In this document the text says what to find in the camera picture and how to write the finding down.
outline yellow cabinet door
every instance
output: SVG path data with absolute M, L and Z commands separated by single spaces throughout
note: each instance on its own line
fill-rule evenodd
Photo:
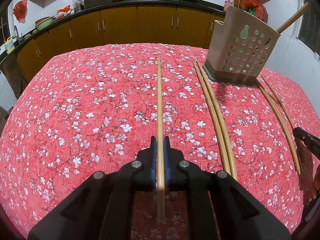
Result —
M 207 32 L 207 37 L 205 39 L 205 44 L 204 44 L 204 48 L 205 49 L 209 48 L 209 45 L 210 45 L 210 42 L 211 42 L 211 38 L 212 38 L 212 34 L 213 34 L 213 30 L 214 30 L 214 25 L 215 25 L 214 21 L 215 20 L 223 22 L 224 21 L 224 15 L 211 13 L 209 28 L 208 28 L 208 32 Z
M 42 62 L 34 40 L 29 41 L 18 52 L 18 60 L 28 82 L 30 82 L 42 68 Z
M 41 36 L 35 38 L 35 43 L 40 60 L 44 66 L 54 56 L 54 50 L 49 33 L 45 32 Z
M 69 21 L 49 30 L 49 35 L 55 55 L 76 49 L 71 23 Z
M 175 6 L 138 6 L 139 42 L 173 44 L 175 16 Z
M 100 11 L 104 44 L 137 43 L 137 6 Z
M 210 16 L 210 12 L 177 7 L 173 44 L 204 48 Z
M 103 46 L 100 11 L 88 13 L 71 20 L 77 49 Z

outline faucet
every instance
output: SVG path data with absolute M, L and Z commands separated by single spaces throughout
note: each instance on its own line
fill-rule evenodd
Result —
M 22 41 L 22 33 L 21 33 L 21 37 L 19 37 L 19 32 L 18 32 L 18 28 L 17 28 L 16 25 L 14 26 L 14 30 L 15 30 L 16 33 L 17 33 L 17 36 L 15 36 L 14 38 L 16 38 L 16 39 L 18 40 L 19 44 L 20 44 L 21 41 Z

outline black countertop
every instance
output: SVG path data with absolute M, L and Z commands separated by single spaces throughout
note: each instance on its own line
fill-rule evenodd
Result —
M 218 5 L 218 4 L 214 4 L 214 3 L 210 3 L 207 1 L 203 1 L 203 0 L 197 0 L 196 2 L 182 1 L 182 0 L 121 0 L 120 2 L 115 2 L 114 0 L 112 0 L 111 3 L 106 3 L 103 5 L 99 5 L 99 6 L 91 7 L 91 8 L 85 9 L 85 10 L 81 10 L 80 12 L 76 12 L 76 13 L 73 13 L 69 16 L 62 18 L 62 19 L 53 21 L 48 27 L 31 35 L 30 38 L 23 41 L 22 43 L 18 44 L 18 42 L 16 41 L 14 43 L 15 49 L 11 53 L 17 53 L 24 45 L 26 45 L 32 39 L 36 38 L 37 36 L 41 35 L 42 33 L 46 32 L 47 30 L 53 28 L 54 26 L 59 25 L 63 22 L 69 21 L 74 17 L 78 17 L 80 15 L 83 15 L 83 14 L 86 14 L 89 12 L 102 10 L 102 9 L 106 9 L 106 8 L 111 8 L 111 7 L 125 6 L 125 5 L 141 5 L 141 4 L 177 5 L 177 6 L 182 6 L 182 7 L 200 9 L 200 10 L 208 11 L 208 12 L 214 12 L 214 13 L 218 13 L 218 14 L 222 14 L 222 15 L 226 14 L 225 12 L 223 12 L 223 6 Z M 4 60 L 6 60 L 6 58 L 7 58 L 7 53 L 5 51 L 4 53 L 2 53 L 0 55 L 0 68 L 1 68 L 1 64 L 3 63 Z

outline floral tablecloth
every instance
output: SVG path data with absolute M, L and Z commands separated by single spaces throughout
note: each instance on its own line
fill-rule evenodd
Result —
M 192 65 L 196 59 L 204 63 L 206 54 L 201 48 L 145 43 L 52 58 L 19 98 L 0 139 L 0 203 L 19 231 L 26 236 L 93 172 L 117 171 L 149 146 L 156 135 L 158 56 L 164 135 L 201 169 L 221 170 L 215 130 Z M 301 87 L 269 69 L 262 73 L 293 123 L 319 137 L 319 118 Z M 212 88 L 239 182 L 292 232 L 319 162 L 304 149 L 297 176 L 281 126 L 258 88 L 227 83 Z M 137 193 L 132 239 L 188 239 L 185 204 L 184 193 L 168 192 L 166 219 L 157 223 L 156 193 Z

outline beige plastic utensil holder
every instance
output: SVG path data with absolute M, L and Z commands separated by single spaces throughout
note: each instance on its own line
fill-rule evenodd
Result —
M 257 17 L 230 6 L 215 21 L 204 70 L 212 81 L 255 84 L 280 34 Z

